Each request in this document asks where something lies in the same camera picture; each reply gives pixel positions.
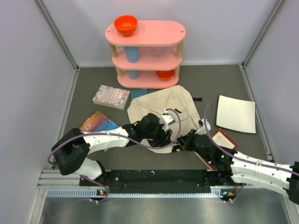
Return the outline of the red and white book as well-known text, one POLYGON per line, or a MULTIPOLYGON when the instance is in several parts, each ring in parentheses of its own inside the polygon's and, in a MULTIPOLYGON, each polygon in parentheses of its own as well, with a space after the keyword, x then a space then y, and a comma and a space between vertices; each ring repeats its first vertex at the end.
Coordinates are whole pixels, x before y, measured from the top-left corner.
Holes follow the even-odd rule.
MULTIPOLYGON (((213 135, 213 140, 220 146, 225 147, 229 149, 236 150, 238 148, 238 145, 236 142, 234 142, 222 129, 218 129, 213 135)), ((211 161, 205 160, 202 156, 200 156, 197 152, 194 152, 194 154, 210 169, 210 170, 216 170, 217 168, 212 165, 211 161)))

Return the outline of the cream canvas backpack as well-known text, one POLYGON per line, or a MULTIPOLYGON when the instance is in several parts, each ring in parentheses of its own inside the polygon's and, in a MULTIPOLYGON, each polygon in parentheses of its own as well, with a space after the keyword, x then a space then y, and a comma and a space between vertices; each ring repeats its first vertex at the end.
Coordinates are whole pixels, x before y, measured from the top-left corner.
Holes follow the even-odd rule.
POLYGON ((181 119, 180 135, 187 135, 192 129, 199 129, 201 120, 189 91, 180 85, 143 95, 131 101, 127 109, 130 123, 140 121, 148 113, 161 117, 164 110, 178 111, 181 119))

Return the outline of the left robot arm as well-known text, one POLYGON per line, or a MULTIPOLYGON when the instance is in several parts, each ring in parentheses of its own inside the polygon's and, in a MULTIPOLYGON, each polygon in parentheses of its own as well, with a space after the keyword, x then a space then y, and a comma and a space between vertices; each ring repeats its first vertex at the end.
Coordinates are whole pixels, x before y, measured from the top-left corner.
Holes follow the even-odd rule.
POLYGON ((145 145, 148 149, 167 148, 173 144, 169 126, 175 121, 176 118, 169 112, 164 112, 161 117, 149 113, 140 121, 109 131, 87 133, 73 128, 53 146, 51 157, 61 175, 83 175, 94 184, 101 185, 105 182, 106 171, 99 161, 88 159, 89 154, 114 147, 140 145, 143 140, 148 141, 145 145))

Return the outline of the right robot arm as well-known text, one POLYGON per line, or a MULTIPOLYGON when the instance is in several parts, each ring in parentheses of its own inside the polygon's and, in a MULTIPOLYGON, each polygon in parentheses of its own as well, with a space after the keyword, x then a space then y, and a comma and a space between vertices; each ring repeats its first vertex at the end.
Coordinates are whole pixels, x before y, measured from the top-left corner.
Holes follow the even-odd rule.
POLYGON ((258 186, 288 197, 299 203, 299 163, 285 165, 264 161, 245 155, 237 149, 237 144, 222 130, 211 138, 191 131, 178 138, 173 152, 191 151, 212 169, 204 174, 209 186, 233 185, 234 183, 258 186))

